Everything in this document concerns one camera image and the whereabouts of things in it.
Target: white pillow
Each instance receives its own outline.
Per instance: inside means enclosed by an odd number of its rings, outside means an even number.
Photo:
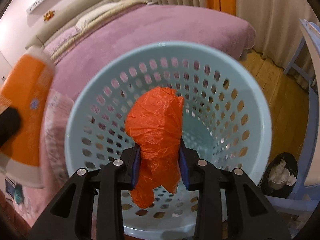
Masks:
[[[104,4],[93,11],[83,15],[78,22],[76,23],[76,27],[79,30],[82,30],[89,22],[93,21],[94,19],[98,18],[101,14],[104,14],[105,12],[111,10],[115,6],[117,6],[119,2],[112,2]]]

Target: silver screw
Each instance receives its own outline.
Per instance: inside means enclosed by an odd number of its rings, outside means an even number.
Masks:
[[[86,173],[85,169],[79,169],[79,170],[77,170],[77,174],[78,174],[79,176],[83,176],[85,173]]]
[[[206,160],[199,160],[198,161],[198,165],[199,166],[206,166],[207,165],[207,161]]]
[[[243,174],[243,170],[239,169],[239,168],[236,168],[234,171],[233,171],[236,175],[242,175]]]
[[[123,163],[123,160],[120,160],[120,159],[116,159],[113,161],[113,165],[114,166],[121,166]]]

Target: blue sticker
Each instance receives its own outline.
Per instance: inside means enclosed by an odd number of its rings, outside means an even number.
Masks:
[[[30,109],[37,109],[39,106],[39,100],[34,98],[32,101],[31,101],[31,104],[30,104]]]

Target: bed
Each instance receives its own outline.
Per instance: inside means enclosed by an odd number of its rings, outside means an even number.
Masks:
[[[108,3],[117,4],[94,19],[91,14],[91,21],[83,24],[88,14]],[[78,26],[75,33],[59,38],[74,26]],[[40,140],[44,188],[24,187],[24,202],[14,201],[15,209],[32,226],[68,179],[64,134],[69,113],[87,82],[111,60],[136,47],[168,40],[205,44],[237,59],[253,47],[254,38],[248,22],[207,8],[148,5],[138,0],[76,0],[57,12],[26,45],[26,49],[39,46],[49,51],[56,64]]]

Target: blue gripper pad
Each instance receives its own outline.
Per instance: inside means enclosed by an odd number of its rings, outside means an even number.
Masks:
[[[136,155],[134,157],[133,164],[132,164],[131,185],[133,188],[135,188],[135,186],[138,183],[140,164],[141,164],[141,160],[140,160],[140,146],[139,146],[137,149]]]
[[[187,160],[186,160],[186,157],[184,155],[184,152],[183,152],[181,146],[180,146],[180,149],[179,149],[179,160],[178,160],[178,162],[179,162],[182,182],[186,186],[186,189],[188,190],[189,186],[190,186],[189,170],[188,170],[188,166],[187,166]]]

